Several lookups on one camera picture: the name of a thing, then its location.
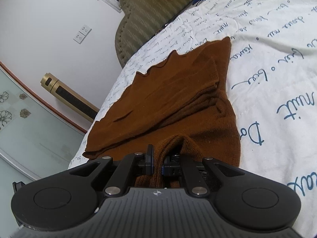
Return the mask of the brown knit sweater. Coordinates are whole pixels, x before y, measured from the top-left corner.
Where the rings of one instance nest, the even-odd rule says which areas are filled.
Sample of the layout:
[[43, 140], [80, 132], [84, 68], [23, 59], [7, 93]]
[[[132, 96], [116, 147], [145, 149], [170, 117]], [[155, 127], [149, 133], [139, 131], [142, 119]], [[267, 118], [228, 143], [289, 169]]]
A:
[[163, 186], [161, 168], [168, 155], [213, 157], [238, 166], [240, 136], [226, 94], [230, 51], [226, 37], [183, 55], [173, 51], [146, 73], [137, 72], [93, 125], [83, 156], [121, 160], [153, 145], [154, 173], [139, 177], [139, 187]]

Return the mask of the frosted glass wardrobe door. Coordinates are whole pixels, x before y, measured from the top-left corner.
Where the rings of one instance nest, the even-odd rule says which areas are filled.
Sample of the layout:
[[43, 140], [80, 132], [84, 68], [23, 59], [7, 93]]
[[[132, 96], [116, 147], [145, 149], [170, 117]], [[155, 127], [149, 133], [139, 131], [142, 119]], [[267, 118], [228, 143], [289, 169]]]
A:
[[66, 170], [83, 136], [1, 71], [1, 237], [18, 227], [10, 207], [12, 183]]

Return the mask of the gold tower fan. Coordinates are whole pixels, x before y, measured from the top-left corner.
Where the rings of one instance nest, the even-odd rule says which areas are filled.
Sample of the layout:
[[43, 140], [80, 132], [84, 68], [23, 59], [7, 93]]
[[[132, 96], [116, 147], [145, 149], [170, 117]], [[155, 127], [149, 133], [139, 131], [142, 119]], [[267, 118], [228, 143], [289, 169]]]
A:
[[61, 82], [57, 77], [51, 73], [46, 73], [40, 83], [44, 89], [77, 114], [81, 115], [91, 123], [94, 122], [99, 109]]

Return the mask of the olive upholstered headboard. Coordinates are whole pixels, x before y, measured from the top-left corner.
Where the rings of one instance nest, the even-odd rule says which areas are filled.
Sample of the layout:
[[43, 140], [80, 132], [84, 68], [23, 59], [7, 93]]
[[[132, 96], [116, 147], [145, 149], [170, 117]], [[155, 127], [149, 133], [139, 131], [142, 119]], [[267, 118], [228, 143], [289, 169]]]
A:
[[163, 26], [176, 18], [193, 0], [119, 0], [124, 12], [115, 36], [122, 67]]

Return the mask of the white script-print bed quilt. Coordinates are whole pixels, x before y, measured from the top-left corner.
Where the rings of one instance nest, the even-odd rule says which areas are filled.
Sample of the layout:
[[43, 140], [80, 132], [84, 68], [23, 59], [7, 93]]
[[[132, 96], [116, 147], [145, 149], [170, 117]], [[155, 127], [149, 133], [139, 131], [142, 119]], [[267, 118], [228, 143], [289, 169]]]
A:
[[[101, 236], [232, 235], [214, 225], [215, 211], [256, 236], [316, 237], [316, 0], [206, 0], [184, 11], [128, 60], [95, 122], [137, 72], [146, 73], [173, 51], [183, 55], [226, 37], [226, 94], [240, 136], [239, 165], [177, 154], [180, 173], [162, 175], [162, 187], [137, 186], [146, 176], [141, 173], [109, 199]], [[70, 169], [112, 167], [111, 156], [83, 156], [92, 127]], [[131, 177], [146, 152], [119, 160], [120, 180]]]

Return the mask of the white wall socket pair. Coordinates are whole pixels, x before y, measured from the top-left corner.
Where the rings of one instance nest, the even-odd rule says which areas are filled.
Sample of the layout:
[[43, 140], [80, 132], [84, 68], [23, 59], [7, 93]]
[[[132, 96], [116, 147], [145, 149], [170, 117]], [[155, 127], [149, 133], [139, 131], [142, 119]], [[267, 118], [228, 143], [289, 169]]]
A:
[[91, 28], [88, 25], [84, 25], [75, 35], [73, 40], [78, 44], [81, 44], [85, 37], [91, 32]]

